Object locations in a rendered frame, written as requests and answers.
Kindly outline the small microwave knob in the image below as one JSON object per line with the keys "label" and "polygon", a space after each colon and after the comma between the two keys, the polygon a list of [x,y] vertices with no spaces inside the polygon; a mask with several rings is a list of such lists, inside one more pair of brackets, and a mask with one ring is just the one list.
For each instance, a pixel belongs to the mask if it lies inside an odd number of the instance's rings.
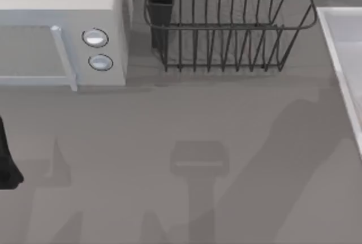
{"label": "small microwave knob", "polygon": [[108,71],[114,63],[113,60],[106,54],[97,54],[88,58],[88,65],[96,71]]}

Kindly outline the large microwave knob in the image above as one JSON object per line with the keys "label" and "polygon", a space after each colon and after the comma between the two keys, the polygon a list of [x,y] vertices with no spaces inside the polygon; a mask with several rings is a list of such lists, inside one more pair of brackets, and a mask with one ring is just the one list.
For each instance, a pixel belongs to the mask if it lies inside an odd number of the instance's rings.
{"label": "large microwave knob", "polygon": [[107,33],[99,28],[92,28],[83,31],[81,39],[85,44],[92,48],[101,48],[108,44],[109,37]]}

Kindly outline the microwave oven door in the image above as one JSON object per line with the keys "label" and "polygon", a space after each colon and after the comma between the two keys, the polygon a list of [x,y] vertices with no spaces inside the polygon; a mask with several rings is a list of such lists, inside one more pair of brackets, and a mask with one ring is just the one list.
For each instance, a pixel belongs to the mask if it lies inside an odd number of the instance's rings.
{"label": "microwave oven door", "polygon": [[0,87],[70,87],[51,26],[0,25]]}

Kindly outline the white sink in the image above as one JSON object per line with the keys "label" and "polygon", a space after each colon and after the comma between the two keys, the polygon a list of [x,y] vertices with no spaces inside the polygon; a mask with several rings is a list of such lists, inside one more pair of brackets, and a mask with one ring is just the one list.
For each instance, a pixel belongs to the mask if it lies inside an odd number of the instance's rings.
{"label": "white sink", "polygon": [[362,160],[362,7],[318,7],[317,14]]}

